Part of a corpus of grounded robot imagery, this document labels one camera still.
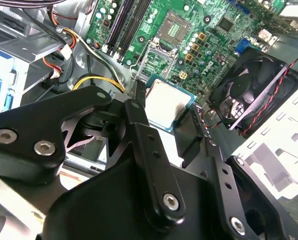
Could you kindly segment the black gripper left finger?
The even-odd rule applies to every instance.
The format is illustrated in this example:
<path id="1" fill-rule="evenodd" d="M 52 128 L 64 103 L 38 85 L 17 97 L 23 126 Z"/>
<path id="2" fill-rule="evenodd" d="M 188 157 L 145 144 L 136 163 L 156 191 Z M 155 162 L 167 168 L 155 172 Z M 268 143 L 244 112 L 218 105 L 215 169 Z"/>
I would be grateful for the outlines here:
<path id="1" fill-rule="evenodd" d="M 143 104 L 112 99 L 96 86 L 0 113 L 0 177 L 49 183 L 66 153 L 94 137 L 108 140 L 109 168 L 104 172 L 126 161 L 135 164 L 145 215 L 152 225 L 183 222 L 181 191 Z"/>

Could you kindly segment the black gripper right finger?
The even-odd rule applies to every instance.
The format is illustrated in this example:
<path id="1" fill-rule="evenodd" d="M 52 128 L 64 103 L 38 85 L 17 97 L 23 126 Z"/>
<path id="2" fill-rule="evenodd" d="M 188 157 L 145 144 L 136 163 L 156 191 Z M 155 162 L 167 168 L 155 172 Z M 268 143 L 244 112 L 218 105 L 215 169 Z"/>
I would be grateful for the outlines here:
<path id="1" fill-rule="evenodd" d="M 245 161 L 237 156 L 223 158 L 202 125 L 199 108 L 184 114 L 174 136 L 182 167 L 204 183 L 190 195 L 187 207 L 201 217 L 210 239 L 292 239 L 291 216 Z"/>

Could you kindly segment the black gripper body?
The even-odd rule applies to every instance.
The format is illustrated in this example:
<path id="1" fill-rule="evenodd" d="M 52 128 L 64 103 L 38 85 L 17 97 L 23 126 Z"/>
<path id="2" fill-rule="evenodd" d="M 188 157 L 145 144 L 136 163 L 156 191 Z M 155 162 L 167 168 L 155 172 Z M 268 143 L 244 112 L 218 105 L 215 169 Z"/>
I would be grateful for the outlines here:
<path id="1" fill-rule="evenodd" d="M 180 225 L 161 231 L 147 219 L 135 164 L 128 160 L 63 194 L 46 217 L 47 240 L 226 240 L 207 197 L 206 181 L 177 167 L 186 215 Z"/>

